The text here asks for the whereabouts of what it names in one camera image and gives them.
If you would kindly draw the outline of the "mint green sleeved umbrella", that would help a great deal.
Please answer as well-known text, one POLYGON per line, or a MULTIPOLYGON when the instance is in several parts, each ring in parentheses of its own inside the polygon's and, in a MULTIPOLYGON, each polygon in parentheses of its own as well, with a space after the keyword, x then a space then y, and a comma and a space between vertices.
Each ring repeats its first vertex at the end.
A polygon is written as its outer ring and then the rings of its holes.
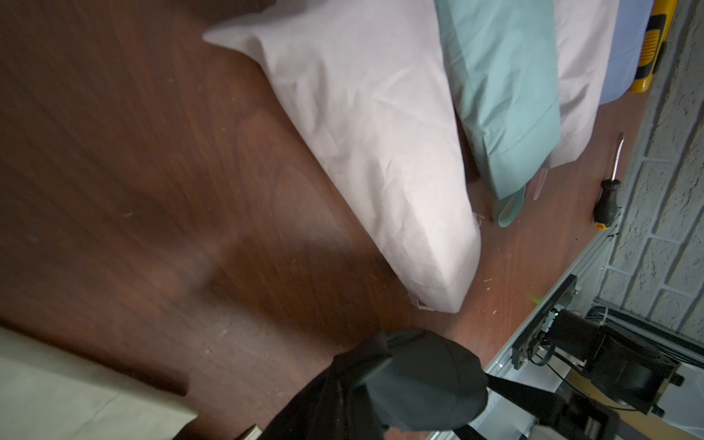
POLYGON ((437 1, 445 71, 480 177, 508 227, 560 137, 550 1, 437 1))

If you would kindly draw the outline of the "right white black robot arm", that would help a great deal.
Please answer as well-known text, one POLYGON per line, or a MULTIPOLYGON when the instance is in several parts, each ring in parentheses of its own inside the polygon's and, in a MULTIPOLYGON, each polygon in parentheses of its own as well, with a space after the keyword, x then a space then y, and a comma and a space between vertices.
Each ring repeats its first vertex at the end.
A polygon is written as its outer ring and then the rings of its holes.
POLYGON ((638 335, 597 324, 567 310, 555 312, 537 346, 570 366, 611 399, 612 406, 577 390, 570 399, 489 377, 489 388, 535 418, 537 439, 614 439, 622 412, 653 415, 696 438, 703 436, 703 370, 681 363, 638 335))

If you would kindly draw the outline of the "black umbrella sleeve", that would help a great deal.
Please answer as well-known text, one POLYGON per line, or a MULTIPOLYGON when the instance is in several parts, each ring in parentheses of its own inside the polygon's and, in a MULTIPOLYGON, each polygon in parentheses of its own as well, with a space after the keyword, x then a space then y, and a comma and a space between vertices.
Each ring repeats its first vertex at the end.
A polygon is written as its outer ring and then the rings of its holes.
POLYGON ((310 381, 264 439, 381 439, 389 429, 447 431, 488 401, 488 377, 467 348, 425 329, 379 333, 310 381))

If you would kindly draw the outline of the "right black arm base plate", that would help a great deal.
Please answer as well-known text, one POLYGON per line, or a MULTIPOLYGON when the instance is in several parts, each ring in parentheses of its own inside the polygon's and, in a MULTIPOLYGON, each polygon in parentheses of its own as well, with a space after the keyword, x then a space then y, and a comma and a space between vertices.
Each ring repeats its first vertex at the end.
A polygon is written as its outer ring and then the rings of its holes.
POLYGON ((537 352, 559 312, 569 306, 577 289, 578 277, 568 275, 553 293, 539 304, 536 314, 511 345, 511 364, 520 370, 537 352))

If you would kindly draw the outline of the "cream umbrella sleeve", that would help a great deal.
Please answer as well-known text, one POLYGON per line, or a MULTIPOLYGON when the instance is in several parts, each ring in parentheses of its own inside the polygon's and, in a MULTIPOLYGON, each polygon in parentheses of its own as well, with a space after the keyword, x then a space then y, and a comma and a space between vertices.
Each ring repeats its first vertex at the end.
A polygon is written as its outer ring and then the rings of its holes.
POLYGON ((172 439, 197 416, 177 394, 1 331, 4 439, 172 439))

